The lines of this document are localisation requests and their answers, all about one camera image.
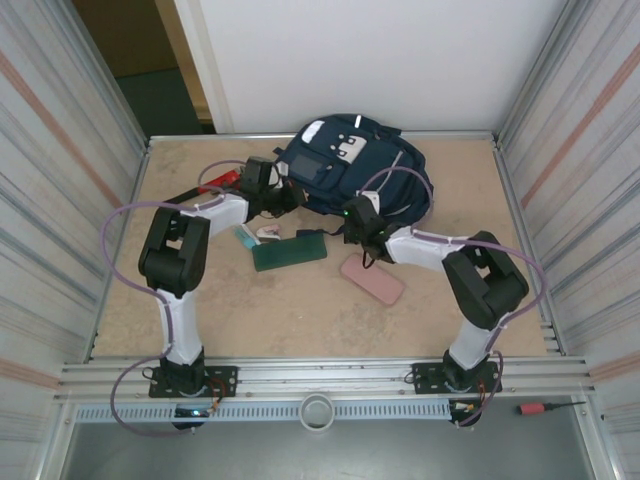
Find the thin aluminium frame rail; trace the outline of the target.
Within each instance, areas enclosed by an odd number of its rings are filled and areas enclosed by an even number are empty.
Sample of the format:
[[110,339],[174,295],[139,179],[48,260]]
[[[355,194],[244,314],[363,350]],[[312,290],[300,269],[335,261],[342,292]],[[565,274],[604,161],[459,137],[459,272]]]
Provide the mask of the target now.
[[[403,131],[401,136],[407,140],[414,139],[458,139],[458,140],[493,140],[495,134],[488,130],[425,130]],[[173,141],[208,141],[208,140],[289,140],[295,133],[253,133],[253,134],[210,134],[210,135],[155,135],[149,144]]]

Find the red black screwdriver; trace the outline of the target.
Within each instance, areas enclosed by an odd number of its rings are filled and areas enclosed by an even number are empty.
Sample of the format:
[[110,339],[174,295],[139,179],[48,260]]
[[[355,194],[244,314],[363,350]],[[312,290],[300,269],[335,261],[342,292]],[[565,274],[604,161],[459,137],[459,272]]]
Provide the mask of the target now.
[[534,403],[524,403],[520,404],[515,408],[515,411],[518,415],[521,416],[531,416],[531,415],[539,415],[545,412],[553,411],[556,409],[564,408],[564,407],[573,407],[578,405],[584,405],[585,401],[579,402],[534,402]]

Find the teal white small box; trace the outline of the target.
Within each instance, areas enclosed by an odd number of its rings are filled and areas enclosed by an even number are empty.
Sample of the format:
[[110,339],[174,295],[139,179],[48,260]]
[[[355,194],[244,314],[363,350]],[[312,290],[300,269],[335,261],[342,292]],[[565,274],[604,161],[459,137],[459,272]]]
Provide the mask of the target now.
[[252,250],[254,247],[261,244],[259,238],[245,224],[236,226],[233,232],[236,238],[248,250]]

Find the navy blue student backpack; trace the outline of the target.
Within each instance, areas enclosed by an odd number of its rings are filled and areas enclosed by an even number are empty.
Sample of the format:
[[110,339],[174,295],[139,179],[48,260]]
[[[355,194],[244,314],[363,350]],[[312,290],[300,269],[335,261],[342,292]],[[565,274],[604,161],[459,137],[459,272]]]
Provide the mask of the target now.
[[401,131],[361,114],[333,114],[306,124],[276,148],[280,170],[308,194],[305,208],[341,215],[363,190],[379,195],[380,215],[412,225],[431,212],[434,186],[421,151]]

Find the green pencil case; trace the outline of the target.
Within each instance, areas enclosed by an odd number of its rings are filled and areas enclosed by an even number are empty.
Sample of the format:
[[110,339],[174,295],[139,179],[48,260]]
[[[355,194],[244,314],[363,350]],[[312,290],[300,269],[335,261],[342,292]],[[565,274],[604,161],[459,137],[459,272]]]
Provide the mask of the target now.
[[306,235],[268,244],[252,249],[254,268],[257,272],[284,268],[327,257],[324,236]]

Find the white round cap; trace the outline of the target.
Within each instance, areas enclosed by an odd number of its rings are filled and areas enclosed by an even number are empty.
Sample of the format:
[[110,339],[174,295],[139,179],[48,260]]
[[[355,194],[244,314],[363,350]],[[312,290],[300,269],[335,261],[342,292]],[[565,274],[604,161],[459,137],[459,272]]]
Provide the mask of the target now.
[[324,432],[334,422],[334,404],[326,395],[312,393],[302,400],[299,418],[307,430],[314,433]]

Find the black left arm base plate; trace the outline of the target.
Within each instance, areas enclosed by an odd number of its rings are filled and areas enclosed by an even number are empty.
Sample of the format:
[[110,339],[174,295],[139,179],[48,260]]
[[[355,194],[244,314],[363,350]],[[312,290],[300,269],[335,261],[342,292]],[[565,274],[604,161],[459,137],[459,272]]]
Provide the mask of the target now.
[[235,366],[205,366],[186,372],[169,372],[155,367],[144,377],[150,382],[150,398],[219,399],[236,395],[238,373],[239,369]]

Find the wide aluminium frame rail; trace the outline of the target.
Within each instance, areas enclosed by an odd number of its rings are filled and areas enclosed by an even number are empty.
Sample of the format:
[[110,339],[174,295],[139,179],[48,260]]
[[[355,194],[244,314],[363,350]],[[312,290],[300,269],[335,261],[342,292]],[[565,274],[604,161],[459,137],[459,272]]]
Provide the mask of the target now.
[[[296,400],[313,392],[335,399],[412,397],[410,367],[418,358],[224,358],[211,366],[239,369],[236,401]],[[54,392],[58,402],[105,403],[118,376],[134,360],[98,357],[86,364],[65,365]],[[585,396],[595,392],[581,357],[507,357],[502,375],[503,397]]]

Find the aluminium side frame rail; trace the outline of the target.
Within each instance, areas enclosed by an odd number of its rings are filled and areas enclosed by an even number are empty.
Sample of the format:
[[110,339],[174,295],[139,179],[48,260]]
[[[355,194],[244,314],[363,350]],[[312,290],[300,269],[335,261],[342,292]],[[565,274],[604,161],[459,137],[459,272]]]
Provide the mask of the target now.
[[[144,180],[144,176],[146,174],[146,170],[147,170],[147,167],[148,167],[151,151],[152,151],[151,139],[147,139],[145,144],[144,144],[143,157],[142,157],[142,160],[141,160],[141,164],[140,164],[140,166],[138,168],[138,172],[137,172],[134,184],[133,184],[133,190],[132,190],[132,193],[129,196],[128,200],[125,202],[126,205],[131,204],[131,203],[135,203],[138,200],[139,193],[140,193],[140,190],[141,190],[141,185],[142,185],[142,182]],[[121,250],[122,250],[122,246],[124,244],[124,239],[125,239],[127,230],[129,228],[130,217],[131,217],[131,215],[130,215],[129,212],[121,213],[121,218],[119,220],[119,226],[116,228],[117,236],[115,237],[115,239],[117,240],[117,242],[113,246],[108,246],[107,247],[107,252],[110,254],[111,261],[114,264],[117,263],[118,257],[120,255]],[[107,274],[106,274],[106,277],[105,277],[105,280],[104,280],[104,284],[103,284],[102,296],[101,296],[100,302],[99,302],[97,310],[96,310],[94,328],[92,330],[91,336],[87,340],[86,349],[85,349],[85,356],[84,356],[84,358],[82,360],[83,363],[88,363],[93,358],[93,351],[94,351],[94,348],[95,348],[95,342],[96,342],[97,338],[99,337],[100,325],[101,325],[101,321],[102,321],[103,316],[104,316],[104,312],[106,310],[107,302],[108,302],[108,299],[109,299],[109,291],[110,291],[110,288],[112,286],[113,281],[114,281],[114,276],[113,276],[111,270],[107,269]]]
[[[491,143],[496,168],[506,195],[519,245],[522,252],[530,257],[539,268],[542,268],[541,261],[539,260],[539,256],[537,255],[536,249],[533,245],[529,228],[525,221],[524,208],[521,206],[520,201],[517,198],[512,176],[507,168],[502,144],[499,141],[497,134],[495,134]],[[545,329],[551,331],[549,337],[545,337],[547,353],[554,356],[566,356],[567,353],[563,345],[562,334],[557,327],[555,306],[546,274],[543,274],[544,279],[541,280],[538,271],[534,267],[528,266],[527,271],[533,282],[535,294],[540,296],[540,300],[537,302],[536,308],[540,314],[542,323],[545,325]]]

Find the brown wooden door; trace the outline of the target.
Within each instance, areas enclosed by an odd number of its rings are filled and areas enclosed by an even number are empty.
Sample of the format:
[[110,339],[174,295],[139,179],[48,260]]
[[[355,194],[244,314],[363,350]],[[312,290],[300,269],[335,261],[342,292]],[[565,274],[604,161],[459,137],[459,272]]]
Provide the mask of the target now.
[[174,0],[71,0],[143,132],[215,128]]

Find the pink pencil case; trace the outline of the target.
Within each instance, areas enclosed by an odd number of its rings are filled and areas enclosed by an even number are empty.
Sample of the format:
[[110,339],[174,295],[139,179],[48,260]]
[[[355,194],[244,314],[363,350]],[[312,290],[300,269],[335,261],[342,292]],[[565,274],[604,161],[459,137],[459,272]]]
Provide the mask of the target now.
[[404,284],[386,270],[373,265],[365,269],[362,257],[349,256],[340,267],[341,275],[349,282],[385,305],[393,305],[404,292]]

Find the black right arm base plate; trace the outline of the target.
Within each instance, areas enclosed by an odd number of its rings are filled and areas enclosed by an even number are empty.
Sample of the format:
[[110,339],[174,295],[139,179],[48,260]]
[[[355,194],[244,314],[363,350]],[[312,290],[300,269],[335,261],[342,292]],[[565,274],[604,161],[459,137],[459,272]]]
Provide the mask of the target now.
[[455,362],[414,363],[408,378],[418,395],[477,394],[481,386],[486,393],[503,390],[499,364],[494,361],[481,362],[471,370],[461,369]]

